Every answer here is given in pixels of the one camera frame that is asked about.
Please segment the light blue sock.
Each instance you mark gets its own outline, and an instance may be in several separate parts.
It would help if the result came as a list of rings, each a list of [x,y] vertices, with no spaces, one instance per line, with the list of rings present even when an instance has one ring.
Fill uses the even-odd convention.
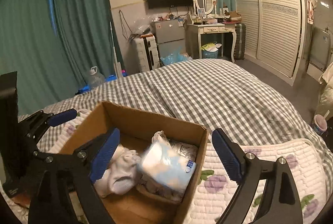
[[[123,195],[129,192],[140,180],[137,169],[141,157],[136,150],[118,145],[101,179],[94,184],[100,198],[110,194]]]

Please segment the blue wet wipes pack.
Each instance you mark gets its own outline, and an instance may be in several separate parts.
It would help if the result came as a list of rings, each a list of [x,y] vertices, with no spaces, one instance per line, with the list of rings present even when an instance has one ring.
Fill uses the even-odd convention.
[[[163,141],[153,142],[137,164],[138,170],[158,184],[185,192],[195,172],[196,163],[176,152]]]

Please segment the floral tissue pack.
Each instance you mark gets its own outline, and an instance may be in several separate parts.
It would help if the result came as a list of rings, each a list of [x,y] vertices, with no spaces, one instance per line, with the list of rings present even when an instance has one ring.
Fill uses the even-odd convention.
[[[152,137],[152,143],[153,142],[164,142],[165,144],[169,145],[173,150],[175,150],[178,154],[186,157],[191,161],[195,161],[198,153],[197,146],[169,139],[163,131],[158,131],[154,134],[154,136]]]

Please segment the white floral quilted mat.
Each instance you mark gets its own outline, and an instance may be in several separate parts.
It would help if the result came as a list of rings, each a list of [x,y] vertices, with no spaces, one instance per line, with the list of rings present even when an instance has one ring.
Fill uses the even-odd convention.
[[[237,144],[222,129],[109,102],[99,104],[59,152],[35,152],[29,223],[78,223],[78,199],[89,223],[187,223],[200,201],[212,204],[204,223],[305,223],[307,197],[326,202],[318,186],[300,184],[306,166],[290,163],[285,144]]]

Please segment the brown cardboard box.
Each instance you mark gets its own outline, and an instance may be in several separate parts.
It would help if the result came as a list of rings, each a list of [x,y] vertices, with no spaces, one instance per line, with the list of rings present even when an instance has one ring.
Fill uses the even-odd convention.
[[[171,204],[152,195],[141,194],[136,189],[124,195],[110,195],[101,200],[116,223],[183,223],[198,185],[208,141],[204,126],[141,111],[103,101],[89,114],[60,150],[71,154],[76,148],[110,128],[120,130],[120,143],[137,152],[144,152],[157,131],[164,131],[168,138],[193,144],[198,148],[195,173],[189,182],[182,203]]]

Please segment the clear water jug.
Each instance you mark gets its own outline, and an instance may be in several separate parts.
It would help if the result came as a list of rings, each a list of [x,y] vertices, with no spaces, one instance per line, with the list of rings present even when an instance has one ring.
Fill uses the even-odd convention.
[[[106,81],[105,76],[98,71],[97,66],[92,66],[88,71],[88,86],[89,89],[95,89],[104,84]]]

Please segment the plastic drink cup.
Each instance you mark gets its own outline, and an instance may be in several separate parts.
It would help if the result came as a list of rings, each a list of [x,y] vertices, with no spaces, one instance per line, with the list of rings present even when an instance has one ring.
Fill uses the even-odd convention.
[[[322,115],[315,115],[313,118],[312,129],[322,135],[327,130],[327,121]]]

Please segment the teal curtain left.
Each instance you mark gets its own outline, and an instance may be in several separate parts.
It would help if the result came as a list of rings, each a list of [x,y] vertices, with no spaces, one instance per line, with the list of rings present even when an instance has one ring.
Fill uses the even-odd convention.
[[[17,72],[20,115],[72,98],[92,66],[122,62],[109,0],[1,0],[1,73]]]

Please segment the grey checked bed cover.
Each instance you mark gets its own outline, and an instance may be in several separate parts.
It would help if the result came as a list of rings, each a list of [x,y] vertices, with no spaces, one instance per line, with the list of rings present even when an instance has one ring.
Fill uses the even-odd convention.
[[[332,192],[332,152],[283,95],[240,66],[221,59],[184,61],[104,83],[44,107],[47,113],[92,110],[101,101],[221,128],[241,145],[310,140]]]

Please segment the white suitcase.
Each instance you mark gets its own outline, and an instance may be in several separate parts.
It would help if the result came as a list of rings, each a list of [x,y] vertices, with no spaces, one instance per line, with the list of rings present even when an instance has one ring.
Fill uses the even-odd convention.
[[[136,37],[132,40],[139,71],[148,72],[160,67],[160,59],[156,39],[153,34]]]

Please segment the blue plastic bag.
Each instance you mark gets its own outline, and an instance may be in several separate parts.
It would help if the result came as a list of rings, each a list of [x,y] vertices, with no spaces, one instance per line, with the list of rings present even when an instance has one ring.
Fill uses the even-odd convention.
[[[166,57],[161,57],[160,63],[163,66],[167,66],[189,60],[192,60],[192,57],[187,52],[181,53],[181,50],[178,49],[177,51],[167,55]]]

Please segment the dark suitcase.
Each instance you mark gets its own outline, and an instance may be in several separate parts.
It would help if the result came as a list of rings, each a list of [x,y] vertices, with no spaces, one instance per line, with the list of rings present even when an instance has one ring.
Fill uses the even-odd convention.
[[[234,59],[243,60],[246,44],[246,25],[239,23],[235,24],[236,43],[234,48]]]

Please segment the grey mini fridge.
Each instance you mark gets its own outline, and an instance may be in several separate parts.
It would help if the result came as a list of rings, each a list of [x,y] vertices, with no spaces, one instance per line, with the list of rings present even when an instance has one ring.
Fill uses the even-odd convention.
[[[183,20],[171,19],[151,23],[161,58],[186,52]]]

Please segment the white dressing table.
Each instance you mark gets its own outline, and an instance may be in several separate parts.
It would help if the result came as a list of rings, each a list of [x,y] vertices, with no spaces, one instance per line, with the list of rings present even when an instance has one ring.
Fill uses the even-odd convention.
[[[225,57],[235,62],[234,51],[236,46],[235,24],[187,24],[185,27],[186,52],[193,59],[201,59],[201,47],[207,43],[220,43],[221,51],[218,56]]]

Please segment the white sliding wardrobe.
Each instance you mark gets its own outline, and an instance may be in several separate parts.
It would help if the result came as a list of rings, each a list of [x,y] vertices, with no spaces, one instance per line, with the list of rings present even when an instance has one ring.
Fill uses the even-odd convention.
[[[235,0],[246,26],[244,57],[292,86],[305,42],[305,0]]]

